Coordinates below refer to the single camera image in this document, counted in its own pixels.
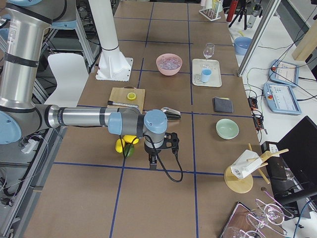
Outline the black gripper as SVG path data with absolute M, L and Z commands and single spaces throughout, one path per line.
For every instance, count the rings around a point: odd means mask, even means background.
M 177 156 L 179 150 L 179 138 L 177 133 L 165 132 L 164 134 L 144 134 L 144 147 L 149 155 L 149 169 L 157 169 L 158 153 L 161 150 L 171 149 L 172 153 Z

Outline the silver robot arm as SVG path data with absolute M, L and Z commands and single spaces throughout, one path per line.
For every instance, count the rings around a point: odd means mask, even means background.
M 18 141 L 46 128 L 105 126 L 112 134 L 143 138 L 151 170 L 161 163 L 161 150 L 171 149 L 177 155 L 177 134 L 166 131 L 167 117 L 161 110 L 141 114 L 134 107 L 68 108 L 34 104 L 32 93 L 44 32 L 48 28 L 74 29 L 76 2 L 9 0 L 5 7 L 11 19 L 0 81 L 1 144 Z

